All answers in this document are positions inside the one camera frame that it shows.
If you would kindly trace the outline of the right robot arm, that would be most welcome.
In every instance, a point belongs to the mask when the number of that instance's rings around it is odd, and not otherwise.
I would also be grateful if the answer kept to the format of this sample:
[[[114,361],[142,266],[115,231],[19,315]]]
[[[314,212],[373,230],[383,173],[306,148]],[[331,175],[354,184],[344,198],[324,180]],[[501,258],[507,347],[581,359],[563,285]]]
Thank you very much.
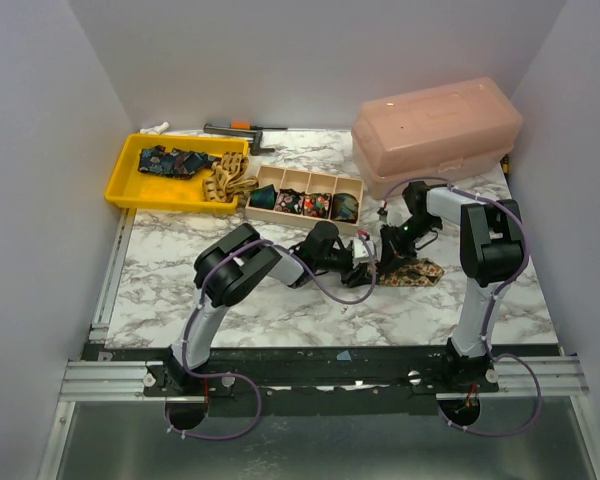
[[[380,229],[381,257],[377,275],[388,276],[416,258],[416,242],[442,228],[459,226],[459,257],[467,277],[458,324],[442,356],[440,379],[460,392],[490,368],[495,318],[513,281],[529,262],[526,237],[516,201],[491,200],[444,183],[425,180],[406,184],[402,198],[410,218]]]

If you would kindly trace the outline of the paisley flamingo patterned tie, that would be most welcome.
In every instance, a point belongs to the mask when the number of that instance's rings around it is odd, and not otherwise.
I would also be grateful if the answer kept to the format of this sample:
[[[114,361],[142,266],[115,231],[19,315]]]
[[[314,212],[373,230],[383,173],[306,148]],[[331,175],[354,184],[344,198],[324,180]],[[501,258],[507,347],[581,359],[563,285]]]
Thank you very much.
[[[378,284],[386,287],[434,287],[445,270],[428,258],[412,259],[398,269],[380,275]]]

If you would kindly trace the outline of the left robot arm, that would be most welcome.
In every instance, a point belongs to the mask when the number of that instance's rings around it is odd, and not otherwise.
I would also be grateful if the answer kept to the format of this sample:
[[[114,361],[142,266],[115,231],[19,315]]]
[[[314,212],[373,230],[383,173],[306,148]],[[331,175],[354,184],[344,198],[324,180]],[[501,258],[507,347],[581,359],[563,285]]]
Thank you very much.
[[[346,247],[338,227],[319,221],[299,244],[284,248],[263,238],[249,223],[244,223],[204,250],[194,262],[195,299],[179,339],[172,344],[165,361],[163,378],[167,388],[181,395],[202,389],[205,380],[233,377],[255,385],[286,380],[289,369],[273,363],[269,372],[262,359],[249,360],[241,371],[210,372],[211,346],[230,309],[245,300],[266,278],[298,289],[314,283],[327,297],[342,304],[356,305],[371,296],[378,280],[374,249],[359,234],[369,255],[366,264],[354,263],[354,249]],[[362,297],[345,300],[336,297],[319,280],[320,273],[338,273],[343,282],[361,273],[368,290]]]

